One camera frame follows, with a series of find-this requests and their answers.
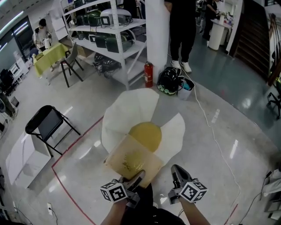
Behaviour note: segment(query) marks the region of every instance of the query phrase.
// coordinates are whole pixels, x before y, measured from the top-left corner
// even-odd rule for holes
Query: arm
[[[207,4],[207,7],[216,14],[216,10],[214,10],[214,8],[211,5]]]
[[[114,203],[101,225],[120,225],[127,203],[127,199]]]
[[[184,213],[186,214],[190,225],[210,225],[210,223],[201,214],[194,203],[189,203],[182,197],[180,197],[180,203],[184,209]]]
[[[172,4],[171,2],[168,2],[168,1],[165,1],[164,4],[165,4],[167,10],[168,10],[169,12],[171,12],[171,11],[172,11],[172,7],[173,7],[173,4]]]

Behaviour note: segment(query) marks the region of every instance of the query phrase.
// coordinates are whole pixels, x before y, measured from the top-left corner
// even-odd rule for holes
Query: white shelving unit
[[[114,79],[117,81],[123,83],[126,86],[126,89],[128,90],[130,85],[132,85],[134,82],[136,82],[138,79],[140,79],[143,75],[144,72],[144,63],[138,61],[138,58],[143,51],[143,49],[146,47],[146,42],[140,42],[135,40],[134,44],[132,45],[131,48],[129,48],[127,51],[123,52],[123,47],[122,47],[122,41],[121,41],[121,36],[120,32],[141,26],[146,23],[144,19],[133,19],[133,22],[121,26],[119,25],[118,21],[118,15],[117,15],[117,6],[116,6],[116,1],[115,0],[97,0],[91,3],[87,3],[83,6],[80,6],[78,8],[75,8],[68,13],[63,12],[63,7],[61,6],[61,10],[63,12],[63,16],[66,21],[66,16],[69,14],[72,14],[78,10],[97,5],[100,3],[105,3],[105,2],[110,2],[111,4],[111,9],[112,9],[112,16],[113,16],[113,22],[114,22],[114,27],[105,27],[102,28],[101,26],[98,27],[90,27],[90,26],[76,26],[76,27],[68,27],[67,25],[67,30],[68,33],[73,32],[73,31],[86,31],[86,32],[99,32],[99,33],[110,33],[110,34],[115,34],[116,39],[117,39],[117,45],[118,45],[118,50],[119,53],[114,53],[114,52],[109,52],[106,48],[99,48],[95,43],[90,42],[87,39],[79,40],[77,39],[72,39],[73,42],[77,43],[78,45],[88,48],[92,51],[98,52],[106,57],[109,57],[113,60],[116,60],[121,63],[122,68],[118,69],[115,71],[114,75],[112,76]],[[129,58],[130,56],[137,54],[135,59]],[[94,54],[91,54],[88,57],[79,57],[80,59],[84,60],[85,62],[91,64],[94,62]]]

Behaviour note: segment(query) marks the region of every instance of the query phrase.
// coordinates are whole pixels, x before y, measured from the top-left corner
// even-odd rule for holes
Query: polished floor
[[[199,51],[202,54],[201,63],[195,60],[199,57]],[[48,73],[50,85],[47,85],[46,81],[35,76],[32,68],[13,93],[20,102],[19,112],[16,119],[9,123],[7,133],[0,141],[0,166],[6,177],[3,200],[10,209],[11,218],[16,221],[27,222],[21,214],[19,216],[13,212],[12,201],[34,225],[55,224],[55,216],[51,217],[48,214],[47,203],[51,203],[56,212],[59,225],[100,224],[110,209],[111,204],[102,198],[99,187],[119,176],[103,165],[107,151],[101,144],[101,118],[120,93],[125,91],[125,86],[98,76],[90,65],[82,65],[85,71],[77,71],[84,82],[80,82],[75,76],[68,76],[70,88],[67,88],[58,69],[54,74]],[[245,215],[252,199],[260,192],[265,175],[275,168],[279,157],[277,144],[262,126],[249,116],[251,114],[246,113],[248,111],[243,106],[243,95],[249,96],[251,102],[256,102],[250,104],[246,101],[249,109],[254,105],[262,105],[263,102],[255,98],[266,96],[268,89],[262,94],[259,93],[259,90],[263,90],[263,85],[259,78],[254,77],[256,74],[238,60],[208,49],[201,43],[201,39],[196,39],[190,65],[193,69],[192,78],[202,84],[196,86],[197,98],[214,129],[223,155],[241,186],[238,206],[230,219],[230,223],[236,225]],[[238,83],[240,78],[237,77],[241,76],[241,73],[252,76],[252,79],[245,80],[248,84]],[[141,80],[134,85],[134,88],[141,87]],[[195,99],[195,92],[192,92],[188,101],[159,94],[152,121],[161,126],[180,113],[186,130],[182,150],[161,169],[152,183],[154,200],[160,207],[174,214],[179,213],[181,205],[170,205],[167,199],[167,194],[173,187],[170,167],[178,164],[209,189],[207,195],[197,203],[200,211],[211,224],[224,224],[230,210],[234,209],[231,209],[231,205],[238,194],[238,187],[213,140],[212,130],[206,124],[203,112]],[[10,185],[4,166],[5,159],[27,122],[43,105],[53,105],[60,112],[66,113],[73,125],[82,134],[86,133],[69,148],[78,138],[74,132],[70,133],[58,146],[61,152],[67,150],[64,156],[55,164],[59,155],[53,153],[54,158],[28,189]],[[66,127],[62,126],[52,141],[55,142],[64,132]],[[255,201],[243,224],[274,224],[273,220],[267,218],[268,213],[264,213],[264,206],[269,198],[270,196]],[[184,214],[181,218],[188,224]]]

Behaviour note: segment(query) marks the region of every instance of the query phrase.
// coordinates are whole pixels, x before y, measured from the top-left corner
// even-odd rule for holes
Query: red fire extinguisher
[[[144,65],[145,87],[153,86],[153,64],[146,62]]]

